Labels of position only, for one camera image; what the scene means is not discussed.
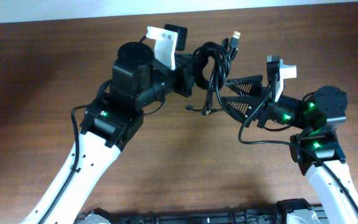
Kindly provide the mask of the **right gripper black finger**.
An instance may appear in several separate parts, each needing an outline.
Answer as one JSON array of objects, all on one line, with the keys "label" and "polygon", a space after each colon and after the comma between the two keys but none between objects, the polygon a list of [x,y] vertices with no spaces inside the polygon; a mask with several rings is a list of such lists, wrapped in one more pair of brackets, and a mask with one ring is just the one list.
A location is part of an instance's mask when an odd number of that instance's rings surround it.
[{"label": "right gripper black finger", "polygon": [[226,81],[226,86],[239,96],[261,96],[263,92],[262,75],[234,78]]},{"label": "right gripper black finger", "polygon": [[244,123],[260,105],[262,98],[259,96],[222,96],[221,101],[226,106],[229,116]]}]

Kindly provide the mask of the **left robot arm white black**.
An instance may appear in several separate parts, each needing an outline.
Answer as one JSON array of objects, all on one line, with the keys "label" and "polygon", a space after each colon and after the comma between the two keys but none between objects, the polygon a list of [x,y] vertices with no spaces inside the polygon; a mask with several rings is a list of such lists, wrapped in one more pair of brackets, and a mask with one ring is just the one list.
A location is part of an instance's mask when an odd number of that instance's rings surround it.
[{"label": "left robot arm white black", "polygon": [[151,49],[128,42],[117,52],[112,78],[85,108],[81,123],[71,111],[74,145],[40,202],[24,223],[73,223],[94,186],[144,122],[144,108],[175,92],[189,97],[206,54]]}]

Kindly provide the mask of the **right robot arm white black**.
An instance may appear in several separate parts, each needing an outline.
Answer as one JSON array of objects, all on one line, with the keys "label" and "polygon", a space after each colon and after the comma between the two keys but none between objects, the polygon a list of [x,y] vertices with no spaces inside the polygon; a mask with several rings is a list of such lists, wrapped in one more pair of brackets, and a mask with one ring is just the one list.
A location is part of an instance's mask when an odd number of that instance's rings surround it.
[{"label": "right robot arm white black", "polygon": [[330,223],[358,223],[358,194],[346,156],[337,138],[337,127],[346,122],[347,93],[323,86],[302,99],[279,95],[279,82],[262,85],[263,77],[226,82],[235,96],[221,97],[228,114],[243,128],[256,121],[264,129],[268,120],[300,129],[286,142],[301,174],[318,195]]}]

